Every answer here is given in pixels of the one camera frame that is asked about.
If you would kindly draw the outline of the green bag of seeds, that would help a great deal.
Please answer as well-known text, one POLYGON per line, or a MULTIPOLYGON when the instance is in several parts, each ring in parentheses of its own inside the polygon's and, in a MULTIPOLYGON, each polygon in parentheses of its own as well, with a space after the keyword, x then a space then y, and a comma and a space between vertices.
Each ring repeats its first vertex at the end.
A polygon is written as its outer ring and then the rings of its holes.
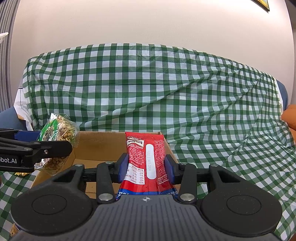
POLYGON ((78 145, 79 127, 66 114, 52 113, 40 131, 38 141, 50 142, 59 155, 48 155, 35 164, 35 169, 54 176, 61 172, 72 149, 78 145))

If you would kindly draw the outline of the red and blue snack packet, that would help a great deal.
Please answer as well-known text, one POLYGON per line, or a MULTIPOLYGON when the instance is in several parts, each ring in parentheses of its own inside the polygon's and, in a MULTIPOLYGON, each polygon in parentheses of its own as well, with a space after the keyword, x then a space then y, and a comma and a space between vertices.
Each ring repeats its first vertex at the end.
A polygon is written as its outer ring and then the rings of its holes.
POLYGON ((126 132, 128 166, 117 196, 177 195, 165 170, 165 142, 162 134, 126 132))

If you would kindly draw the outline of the yellow cartoon snack packet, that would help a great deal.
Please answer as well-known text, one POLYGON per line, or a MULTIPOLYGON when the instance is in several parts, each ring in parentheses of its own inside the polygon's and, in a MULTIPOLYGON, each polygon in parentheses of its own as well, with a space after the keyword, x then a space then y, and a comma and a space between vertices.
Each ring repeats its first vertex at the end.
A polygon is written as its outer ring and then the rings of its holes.
POLYGON ((25 178, 26 176, 29 176, 30 173, 23 173, 23 172, 14 172, 14 176, 20 177, 20 178, 25 178))

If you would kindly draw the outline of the grey zippered cushion cover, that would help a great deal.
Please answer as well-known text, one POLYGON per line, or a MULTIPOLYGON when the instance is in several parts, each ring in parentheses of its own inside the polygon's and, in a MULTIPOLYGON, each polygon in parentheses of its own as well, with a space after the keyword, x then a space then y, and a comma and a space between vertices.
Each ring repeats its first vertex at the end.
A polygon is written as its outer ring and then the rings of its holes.
POLYGON ((18 86, 18 90, 16 92, 14 108, 18 118, 20 120, 25 121, 27 130, 33 131, 34 127, 32 126, 32 119, 29 114, 29 109, 27 104, 28 103, 23 92, 23 83, 21 81, 20 85, 18 86))

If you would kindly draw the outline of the brown cardboard box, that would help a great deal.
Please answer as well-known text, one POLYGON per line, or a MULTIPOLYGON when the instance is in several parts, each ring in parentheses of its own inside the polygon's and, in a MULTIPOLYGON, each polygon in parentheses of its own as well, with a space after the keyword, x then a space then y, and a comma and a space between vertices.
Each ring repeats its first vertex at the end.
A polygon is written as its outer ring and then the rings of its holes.
MULTIPOLYGON (((178 163, 166 139, 164 139, 164 145, 166 154, 171 155, 174 161, 178 163)), ((98 164, 106 161, 117 161, 126 152, 126 137, 124 132, 82 131, 79 135, 78 146, 72 150, 61 171, 66 170, 73 164, 83 164, 85 168, 95 168, 98 164)), ((31 188, 46 181, 50 177, 49 174, 41 171, 33 181, 31 188)), ((95 182, 87 183, 85 193, 90 198, 94 199, 96 197, 95 182)))

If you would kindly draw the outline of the green white checkered cloth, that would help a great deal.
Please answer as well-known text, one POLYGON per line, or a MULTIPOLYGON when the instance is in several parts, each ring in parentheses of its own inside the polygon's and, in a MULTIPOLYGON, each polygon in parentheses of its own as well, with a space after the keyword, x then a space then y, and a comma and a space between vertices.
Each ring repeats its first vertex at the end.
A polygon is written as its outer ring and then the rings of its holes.
POLYGON ((1 240, 289 240, 295 234, 295 142, 277 81, 222 57, 142 44, 43 53, 23 73, 33 131, 52 113, 82 131, 162 134, 197 168, 197 201, 86 195, 96 168, 36 176, 1 171, 1 240))

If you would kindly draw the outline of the orange cushion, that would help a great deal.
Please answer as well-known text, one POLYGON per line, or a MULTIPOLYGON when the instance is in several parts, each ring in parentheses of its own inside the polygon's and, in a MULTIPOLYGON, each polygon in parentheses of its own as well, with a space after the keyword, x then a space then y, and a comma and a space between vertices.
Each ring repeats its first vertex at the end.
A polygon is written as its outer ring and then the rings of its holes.
POLYGON ((296 105, 291 104, 281 115, 281 119, 284 120, 292 133, 293 139, 296 142, 296 105))

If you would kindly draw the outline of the grey curtain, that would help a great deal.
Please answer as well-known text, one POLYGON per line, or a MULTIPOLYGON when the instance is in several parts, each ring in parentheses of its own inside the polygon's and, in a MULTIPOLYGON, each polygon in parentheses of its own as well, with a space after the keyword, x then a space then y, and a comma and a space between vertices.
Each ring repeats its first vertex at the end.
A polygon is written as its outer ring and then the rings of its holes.
POLYGON ((1 1, 1 111, 12 106, 11 39, 20 1, 1 1))

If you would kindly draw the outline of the framed picture on wall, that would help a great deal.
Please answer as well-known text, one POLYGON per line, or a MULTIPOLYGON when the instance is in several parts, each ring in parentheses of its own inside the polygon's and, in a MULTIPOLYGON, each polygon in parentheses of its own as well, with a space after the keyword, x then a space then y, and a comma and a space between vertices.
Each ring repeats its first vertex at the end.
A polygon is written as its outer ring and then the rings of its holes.
POLYGON ((262 7, 267 12, 270 11, 268 0, 253 0, 256 4, 258 4, 260 7, 262 7))

